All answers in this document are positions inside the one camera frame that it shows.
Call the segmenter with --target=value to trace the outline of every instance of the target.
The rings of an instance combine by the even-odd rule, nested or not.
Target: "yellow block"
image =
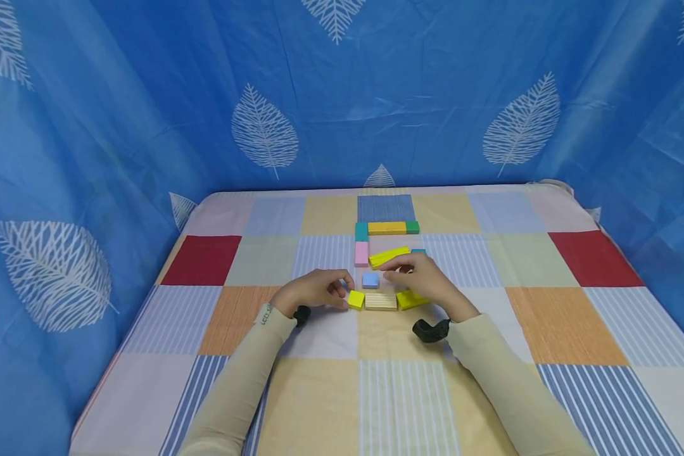
[[[407,234],[405,222],[370,222],[367,224],[367,235]]]
[[[365,303],[365,293],[360,293],[353,289],[350,290],[350,296],[347,297],[347,304],[350,308],[362,310],[362,304]]]
[[[428,302],[428,299],[413,293],[412,289],[406,289],[400,293],[395,293],[395,296],[398,297],[398,308],[400,310],[408,310],[409,308],[418,307]]]
[[[393,250],[381,251],[378,254],[370,256],[370,266],[372,266],[372,269],[377,269],[382,263],[390,261],[398,255],[405,255],[406,253],[410,253],[410,249],[407,248],[407,246]]]

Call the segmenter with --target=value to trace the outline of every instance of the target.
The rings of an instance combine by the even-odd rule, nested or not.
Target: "mattress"
[[[684,454],[684,335],[566,189],[422,187],[214,193],[189,216],[136,322],[79,418],[72,455],[175,455],[213,380],[281,285],[425,249],[488,313],[598,455]],[[391,285],[381,282],[383,293]],[[315,308],[275,364],[245,455],[515,455],[445,342],[406,311]]]

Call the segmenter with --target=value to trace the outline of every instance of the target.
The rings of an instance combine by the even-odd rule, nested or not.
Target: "person's right hand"
[[[382,264],[383,277],[393,284],[413,290],[415,294],[439,304],[453,322],[479,315],[476,307],[442,273],[432,258],[424,253],[396,256]]]

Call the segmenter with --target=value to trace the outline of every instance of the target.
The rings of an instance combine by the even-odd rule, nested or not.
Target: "blue fabric backdrop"
[[[67,452],[208,193],[542,178],[684,330],[684,0],[0,0],[0,455]]]

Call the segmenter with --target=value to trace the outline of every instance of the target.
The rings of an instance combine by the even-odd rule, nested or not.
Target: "blue block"
[[[380,286],[380,278],[374,272],[362,274],[362,288],[377,288]]]

